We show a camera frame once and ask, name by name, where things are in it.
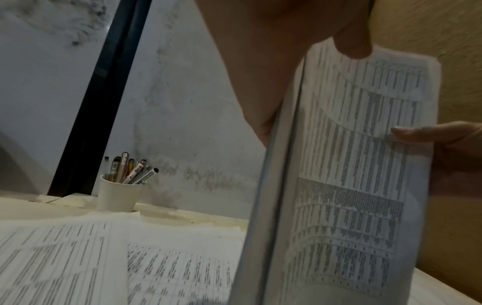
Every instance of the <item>white paper cup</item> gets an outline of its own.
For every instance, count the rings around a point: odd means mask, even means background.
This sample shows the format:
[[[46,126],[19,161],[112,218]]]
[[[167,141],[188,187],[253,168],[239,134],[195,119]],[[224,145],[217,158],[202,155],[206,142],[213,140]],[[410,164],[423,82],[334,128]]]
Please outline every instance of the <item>white paper cup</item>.
[[[130,213],[141,195],[143,186],[143,184],[110,182],[104,179],[104,175],[101,175],[97,209]]]

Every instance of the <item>book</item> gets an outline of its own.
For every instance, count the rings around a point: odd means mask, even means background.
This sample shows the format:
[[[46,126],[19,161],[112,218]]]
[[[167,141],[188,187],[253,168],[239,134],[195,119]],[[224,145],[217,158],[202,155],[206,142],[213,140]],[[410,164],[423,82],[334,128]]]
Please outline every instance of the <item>book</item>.
[[[229,305],[406,304],[431,145],[393,126],[436,124],[440,64],[375,47],[314,45],[272,131]]]

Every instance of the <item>book page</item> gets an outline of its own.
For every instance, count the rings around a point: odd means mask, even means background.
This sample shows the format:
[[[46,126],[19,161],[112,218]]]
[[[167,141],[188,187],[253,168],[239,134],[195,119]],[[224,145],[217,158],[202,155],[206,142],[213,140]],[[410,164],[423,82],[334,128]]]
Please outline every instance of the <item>book page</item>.
[[[265,303],[407,302],[432,151],[390,127],[436,124],[439,87],[433,58],[310,50]]]
[[[227,302],[242,242],[182,227],[130,223],[129,231],[129,304]]]
[[[1,304],[127,304],[127,218],[0,225]]]

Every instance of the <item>desk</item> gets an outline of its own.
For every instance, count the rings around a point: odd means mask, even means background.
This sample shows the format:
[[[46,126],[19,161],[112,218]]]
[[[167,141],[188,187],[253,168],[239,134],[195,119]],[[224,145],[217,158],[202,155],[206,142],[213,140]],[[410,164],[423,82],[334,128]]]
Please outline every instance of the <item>desk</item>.
[[[11,197],[0,196],[0,220],[33,220],[71,216],[82,216],[92,213],[95,197],[73,194],[64,198],[56,198],[48,202],[31,202]],[[240,227],[246,231],[248,221],[172,210],[146,204],[136,204],[135,210],[141,213],[143,220],[152,224],[169,226],[192,226],[213,224],[216,227]],[[426,273],[415,269],[412,279],[409,305],[480,305],[455,289],[443,284]]]

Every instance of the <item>beige wall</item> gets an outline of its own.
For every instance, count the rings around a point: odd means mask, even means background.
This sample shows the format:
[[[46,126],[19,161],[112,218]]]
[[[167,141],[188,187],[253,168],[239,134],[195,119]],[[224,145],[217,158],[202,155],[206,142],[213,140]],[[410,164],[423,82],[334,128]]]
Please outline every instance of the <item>beige wall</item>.
[[[373,40],[442,64],[439,122],[482,122],[482,5],[477,0],[376,0]],[[482,200],[433,198],[418,267],[482,300]]]

